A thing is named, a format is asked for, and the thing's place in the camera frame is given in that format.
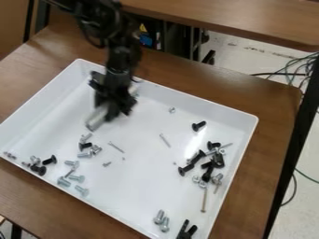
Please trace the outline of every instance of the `silver screw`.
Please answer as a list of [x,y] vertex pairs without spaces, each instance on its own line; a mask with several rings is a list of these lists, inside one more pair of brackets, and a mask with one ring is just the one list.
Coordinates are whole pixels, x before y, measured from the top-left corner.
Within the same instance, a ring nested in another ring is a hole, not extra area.
[[163,223],[159,226],[160,230],[162,232],[168,232],[170,230],[169,223],[170,223],[170,219],[165,217],[163,220]]
[[154,223],[157,225],[160,225],[161,223],[163,223],[164,220],[164,211],[160,210],[158,212],[158,215],[153,219]]
[[93,155],[93,149],[90,149],[90,151],[87,153],[78,153],[77,157],[78,158],[91,158],[92,155]]
[[76,190],[78,190],[82,194],[83,197],[88,196],[90,193],[88,189],[83,189],[78,185],[76,185]]
[[117,147],[115,144],[112,143],[112,141],[108,142],[108,145],[117,149],[118,151],[120,151],[121,153],[125,153],[124,150],[122,150],[121,148]]
[[165,145],[166,145],[168,148],[171,147],[170,143],[167,141],[167,139],[164,137],[163,134],[160,134],[159,137],[161,138],[161,140],[165,143]]
[[205,188],[204,195],[202,198],[202,205],[201,205],[201,212],[202,213],[206,212],[206,201],[207,201],[207,188]]
[[93,136],[92,133],[88,133],[87,135],[81,135],[81,138],[80,138],[80,143],[82,144],[85,144],[87,143],[88,139],[91,138]]
[[224,176],[222,174],[218,174],[218,175],[212,177],[212,182],[213,182],[213,184],[216,185],[216,188],[214,190],[214,194],[217,193],[219,186],[222,184],[221,180],[223,179],[223,177]]
[[69,179],[75,180],[79,183],[83,183],[85,180],[85,177],[84,176],[69,176]]
[[62,176],[58,178],[58,185],[63,185],[66,188],[69,188],[71,186],[71,183],[69,181],[66,181]]

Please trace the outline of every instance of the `metal frame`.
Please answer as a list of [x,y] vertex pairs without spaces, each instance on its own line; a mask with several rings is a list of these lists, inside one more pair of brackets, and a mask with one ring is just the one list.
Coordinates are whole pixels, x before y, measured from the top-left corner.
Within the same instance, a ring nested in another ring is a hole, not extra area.
[[300,153],[306,142],[308,133],[319,106],[319,56],[317,57],[308,88],[304,94],[302,103],[297,113],[295,126],[290,138],[288,151],[285,155],[283,169],[279,178],[276,193],[274,195],[270,215],[264,231],[264,239],[270,235],[273,223],[284,199],[290,179],[294,174]]

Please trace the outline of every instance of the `hex bolt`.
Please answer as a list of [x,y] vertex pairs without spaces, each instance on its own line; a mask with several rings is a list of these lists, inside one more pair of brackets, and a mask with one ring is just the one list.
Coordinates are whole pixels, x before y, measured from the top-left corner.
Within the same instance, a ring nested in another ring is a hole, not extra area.
[[37,172],[40,176],[43,176],[47,172],[46,166],[38,167],[35,164],[30,167],[30,169],[34,172]]
[[194,164],[189,164],[188,166],[182,168],[182,167],[178,167],[178,173],[181,176],[184,176],[186,172],[188,172],[189,170],[194,168]]
[[91,148],[89,152],[87,153],[78,153],[77,157],[78,158],[92,158],[93,155],[93,149]]
[[71,183],[67,180],[65,180],[62,176],[58,178],[58,185],[65,186],[66,188],[69,188],[71,186]]
[[170,223],[170,219],[165,217],[163,220],[163,223],[159,226],[160,230],[162,232],[168,232],[170,230],[169,223]]
[[71,179],[71,180],[75,180],[75,181],[77,181],[79,183],[83,183],[84,180],[85,180],[84,176],[69,176],[68,178]]
[[193,128],[193,131],[197,132],[200,128],[202,128],[205,125],[206,125],[206,121],[202,121],[199,123],[193,123],[191,127]]
[[92,147],[92,143],[78,143],[78,148],[80,149],[80,151],[82,152],[84,148],[91,148]]
[[34,155],[30,157],[30,160],[31,160],[32,164],[34,164],[34,165],[38,165],[39,163],[41,163],[41,160]]
[[58,162],[57,158],[54,155],[52,155],[51,158],[49,158],[47,160],[44,160],[42,162],[42,164],[43,165],[48,165],[48,164],[51,164],[51,163],[57,164],[57,162]]
[[211,141],[207,142],[207,148],[208,150],[212,150],[213,148],[219,148],[221,147],[221,144],[216,142],[216,143],[212,143]]
[[83,197],[88,196],[90,193],[88,189],[83,189],[82,187],[80,187],[78,185],[76,185],[76,190],[78,190]]
[[154,223],[160,225],[164,221],[164,211],[160,210],[158,215],[153,219]]
[[88,133],[87,135],[81,135],[80,143],[85,144],[93,136],[92,133]]

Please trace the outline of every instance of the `silver bolt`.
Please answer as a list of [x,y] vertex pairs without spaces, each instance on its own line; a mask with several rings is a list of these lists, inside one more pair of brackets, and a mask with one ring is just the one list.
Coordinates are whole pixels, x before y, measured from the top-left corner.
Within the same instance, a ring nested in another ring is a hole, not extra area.
[[80,143],[81,144],[85,144],[87,143],[88,139],[91,138],[93,136],[92,133],[88,133],[87,135],[81,135],[81,138],[80,138]]
[[82,194],[83,197],[88,196],[90,193],[88,189],[83,189],[78,185],[76,185],[76,190],[78,190]]
[[112,143],[112,141],[108,142],[108,145],[117,149],[118,151],[120,151],[121,153],[125,153],[124,150],[122,150],[121,148],[117,147],[115,144]]
[[165,217],[163,220],[163,223],[159,226],[160,230],[162,232],[168,232],[170,230],[169,223],[170,223],[170,219]]
[[85,177],[84,176],[69,176],[69,179],[75,180],[79,183],[83,183],[85,180]]
[[66,181],[62,176],[58,178],[58,185],[65,186],[66,188],[69,188],[71,186],[71,183],[69,181]]
[[154,223],[160,225],[164,221],[164,211],[160,210],[158,215],[153,219]]
[[167,141],[167,139],[164,137],[163,134],[160,134],[159,137],[161,138],[161,140],[165,143],[165,145],[166,145],[168,148],[171,147],[170,143]]
[[38,165],[39,163],[41,163],[41,160],[34,155],[30,157],[30,160],[32,164],[35,164],[35,165]]
[[91,148],[89,152],[87,153],[78,153],[77,157],[78,158],[91,158],[93,155],[93,149]]

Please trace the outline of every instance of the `bolt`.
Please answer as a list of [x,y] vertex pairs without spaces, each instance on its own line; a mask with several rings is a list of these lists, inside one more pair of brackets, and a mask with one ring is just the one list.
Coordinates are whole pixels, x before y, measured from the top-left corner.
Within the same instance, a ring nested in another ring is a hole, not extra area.
[[66,165],[73,166],[76,169],[79,167],[79,161],[64,161],[64,163]]
[[34,155],[30,157],[30,160],[31,160],[32,164],[34,164],[34,165],[38,165],[39,163],[41,163],[41,160]]
[[27,167],[27,168],[30,168],[31,164],[29,162],[22,162],[22,165]]
[[69,188],[71,186],[71,183],[69,181],[65,180],[62,176],[60,176],[58,178],[58,185],[63,185],[65,187]]
[[188,166],[182,168],[182,167],[178,167],[178,173],[181,176],[184,176],[186,172],[188,172],[189,170],[194,168],[194,164],[189,164]]
[[76,185],[76,190],[78,190],[82,194],[83,197],[88,196],[90,193],[88,189],[83,189],[78,185]]
[[85,180],[85,177],[84,176],[69,176],[69,179],[75,180],[79,183],[83,183]]
[[168,232],[170,230],[169,227],[170,219],[165,217],[163,223],[159,226],[162,232]]
[[191,125],[191,127],[193,128],[193,131],[197,132],[201,127],[203,127],[205,125],[206,125],[206,121],[202,121],[202,122],[199,122],[199,123],[193,123]]
[[84,148],[91,148],[92,147],[92,143],[78,143],[78,148],[80,149],[80,151],[82,152]]
[[78,153],[77,157],[78,158],[91,158],[93,155],[93,149],[91,148],[89,152],[87,153]]
[[30,169],[34,172],[37,172],[40,176],[43,176],[47,172],[47,167],[45,166],[38,167],[35,164],[32,165]]
[[160,225],[161,223],[163,223],[164,220],[164,211],[160,210],[158,212],[158,215],[153,219],[154,223],[157,225]]
[[80,143],[82,144],[85,144],[87,143],[88,139],[91,138],[93,136],[92,133],[88,133],[87,135],[81,135],[81,138],[80,138]]
[[43,164],[43,165],[48,165],[48,164],[51,164],[51,163],[56,164],[57,162],[58,162],[57,158],[56,158],[54,155],[52,155],[51,158],[49,158],[49,159],[47,159],[47,160],[44,160],[44,161],[42,162],[42,164]]

